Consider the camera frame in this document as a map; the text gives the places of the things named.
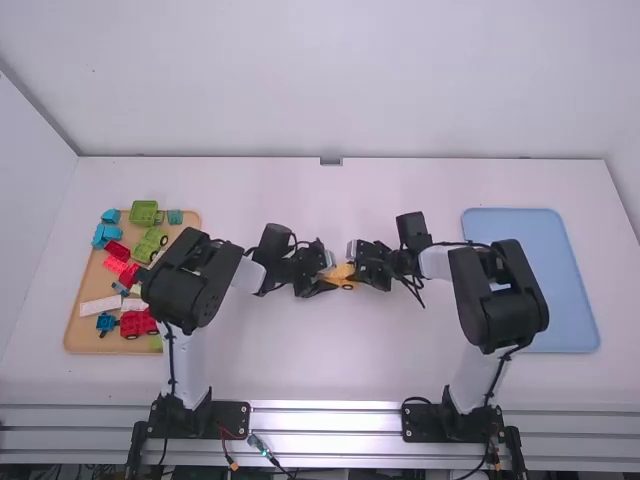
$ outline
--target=green lego brick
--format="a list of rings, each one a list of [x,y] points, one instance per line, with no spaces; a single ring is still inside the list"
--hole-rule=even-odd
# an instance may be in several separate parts
[[[131,205],[129,221],[141,227],[151,227],[156,221],[158,202],[155,200],[136,200]]]

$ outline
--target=connector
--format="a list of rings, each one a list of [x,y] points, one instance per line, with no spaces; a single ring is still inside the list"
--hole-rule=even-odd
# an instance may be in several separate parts
[[[253,433],[249,435],[247,437],[247,443],[249,444],[249,446],[257,448],[260,451],[260,454],[263,457],[267,458],[269,461],[273,459],[271,450],[269,450],[269,447],[267,447],[267,445],[262,440],[260,440],[257,435]]]
[[[227,460],[227,463],[229,464],[229,468],[231,469],[231,471],[237,472],[240,466],[233,460],[233,458],[231,458],[229,454],[225,454],[224,458]]]

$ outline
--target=blue tray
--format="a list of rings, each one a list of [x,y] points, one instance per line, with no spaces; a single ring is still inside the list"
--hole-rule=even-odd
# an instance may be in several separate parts
[[[549,328],[525,351],[591,353],[600,346],[587,292],[562,217],[550,209],[471,208],[462,215],[467,240],[515,238],[549,305]]]

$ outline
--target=white table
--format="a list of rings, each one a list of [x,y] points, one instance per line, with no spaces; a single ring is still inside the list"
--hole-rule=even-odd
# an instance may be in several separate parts
[[[81,159],[0,364],[0,419],[17,427],[4,432],[0,461],[34,458],[33,450],[46,461],[52,450],[64,450],[69,461],[95,463],[106,458],[102,449],[113,451],[107,455],[112,461],[124,461],[127,427],[146,417],[163,380],[161,359],[71,355],[62,337],[99,214],[136,199],[196,210],[203,230],[246,247],[257,243],[265,223],[282,223],[299,239],[319,236],[338,259],[352,238],[397,245],[394,218],[401,213],[422,210],[434,239],[460,240],[460,216],[470,207],[555,209],[564,219],[602,345],[589,355],[519,355],[498,401],[509,418],[519,419],[514,424],[526,424],[530,468],[577,468],[590,459],[582,469],[640,470],[640,441],[614,435],[640,434],[640,328],[634,318],[640,311],[640,249],[604,162],[593,160],[345,159],[342,167],[323,167],[312,158]],[[362,455],[371,453],[380,465],[472,466],[479,446],[408,446],[389,435],[399,431],[390,411],[398,401],[416,394],[439,399],[466,341],[450,286],[429,282],[423,298],[426,312],[400,285],[388,294],[362,287],[309,300],[295,299],[288,288],[265,298],[230,291],[207,328],[214,396],[253,399],[254,406],[265,407],[252,426],[271,432],[284,464],[362,465]],[[318,403],[326,400],[338,403]],[[278,409],[270,410],[273,405]],[[301,405],[321,408],[328,417],[304,416]],[[363,408],[375,413],[363,416]],[[347,417],[335,417],[336,409],[350,411],[355,420],[343,422]],[[593,413],[576,413],[594,411],[603,417],[593,421]],[[287,414],[297,415],[296,421],[278,417]],[[21,430],[65,425],[78,430]],[[90,435],[85,427],[105,432]],[[308,435],[287,443],[289,430]],[[331,439],[317,430],[350,434]],[[369,434],[359,443],[354,432],[363,431]],[[543,433],[551,437],[541,439]],[[587,438],[595,433],[614,435],[610,451],[602,438]],[[586,437],[558,437],[574,434]],[[210,453],[219,453],[219,442],[198,445],[187,442],[173,460],[224,462]],[[178,442],[172,448],[181,450]],[[194,448],[203,453],[194,454]],[[153,442],[149,449],[157,453]],[[613,457],[622,460],[612,464]],[[243,460],[261,461],[249,451]]]

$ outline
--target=black cable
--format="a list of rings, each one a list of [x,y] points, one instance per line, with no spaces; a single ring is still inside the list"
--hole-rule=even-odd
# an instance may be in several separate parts
[[[175,368],[173,363],[173,339],[175,337],[173,336],[173,330],[171,329],[171,325],[169,325],[169,323],[166,321],[162,323],[164,323],[164,326],[167,329],[167,334],[165,335],[165,338],[169,340],[169,377],[170,377],[169,384],[171,385],[171,396],[173,397],[176,394],[176,374],[175,374]],[[162,462],[164,462],[164,459],[167,456],[168,444],[169,444],[169,425],[167,423],[167,430],[164,436],[164,444],[162,445],[162,456],[160,457],[160,461],[158,462],[158,465],[162,465]]]
[[[278,470],[280,470],[282,473],[284,473],[289,480],[295,480],[296,479],[295,476],[291,475],[284,468],[282,468],[282,465],[280,465],[280,462],[278,462],[275,458],[271,458],[269,461],[271,462],[271,464],[274,467],[276,467]]]
[[[473,470],[468,471],[461,477],[455,478],[454,480],[465,480],[469,478],[471,475],[473,475],[474,473],[480,471],[482,467],[484,467],[484,464],[487,461],[488,453],[489,453],[489,436],[487,436],[487,442],[485,443],[485,447],[484,447],[484,455],[482,455],[482,460],[480,460],[480,463]]]
[[[404,402],[402,402],[402,406],[404,407],[404,405],[406,403],[409,402],[422,402],[422,403],[426,403],[428,405],[433,405],[433,403],[431,403],[431,400],[424,398],[424,397],[409,397],[409,398],[405,398]]]

